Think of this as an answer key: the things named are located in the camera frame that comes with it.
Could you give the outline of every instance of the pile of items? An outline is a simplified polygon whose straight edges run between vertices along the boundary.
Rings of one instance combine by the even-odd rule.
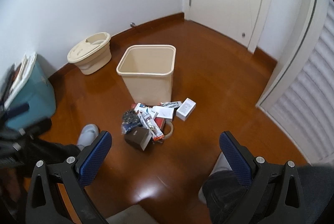
[[[151,139],[153,142],[162,142],[172,135],[175,110],[176,116],[185,121],[195,106],[196,103],[189,98],[183,103],[165,102],[152,107],[142,103],[133,104],[132,109],[123,114],[121,131],[125,135],[124,139],[135,148],[145,150]],[[163,128],[166,123],[171,131],[165,135]]]

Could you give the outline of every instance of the dark pants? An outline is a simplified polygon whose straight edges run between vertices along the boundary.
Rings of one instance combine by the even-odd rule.
[[[47,164],[56,164],[64,162],[70,156],[78,156],[80,153],[76,145],[62,145],[59,143],[50,143],[41,139],[35,139],[30,142],[26,150],[27,161],[20,171],[24,177],[31,177],[35,164],[39,160]]]
[[[306,205],[306,224],[314,224],[320,215],[333,221],[334,169],[332,167],[298,167],[298,174]],[[251,220],[258,223],[271,198],[272,186],[268,186]],[[203,194],[213,224],[223,223],[238,205],[247,189],[238,183],[232,171],[212,174],[203,185]]]

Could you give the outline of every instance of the wooden floor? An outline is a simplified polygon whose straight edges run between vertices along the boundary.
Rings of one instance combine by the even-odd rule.
[[[175,46],[172,100],[188,97],[197,103],[185,122],[175,117],[171,138],[149,144],[145,152],[126,144],[120,130],[121,116],[133,100],[116,66],[135,44]],[[112,148],[86,188],[105,217],[140,204],[160,224],[211,223],[197,194],[220,154],[218,137],[224,130],[269,162],[306,162],[255,108],[273,68],[233,40],[193,22],[174,21],[112,42],[111,51],[111,61],[98,72],[84,76],[75,68],[53,83],[57,111],[52,129],[43,135],[52,142],[76,143],[87,123],[112,134]]]

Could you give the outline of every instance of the teal storage box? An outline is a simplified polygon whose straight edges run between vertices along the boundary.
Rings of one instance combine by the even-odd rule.
[[[56,112],[54,90],[41,69],[37,54],[33,53],[22,61],[20,73],[12,86],[12,91],[5,102],[5,108],[29,104],[29,110],[7,121],[6,126],[15,130],[26,128],[41,120],[50,118]]]

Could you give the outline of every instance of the brown box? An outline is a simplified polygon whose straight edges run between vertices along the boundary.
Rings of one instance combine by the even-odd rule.
[[[145,150],[151,138],[151,131],[143,127],[135,127],[124,135],[124,139],[129,145],[141,150]]]

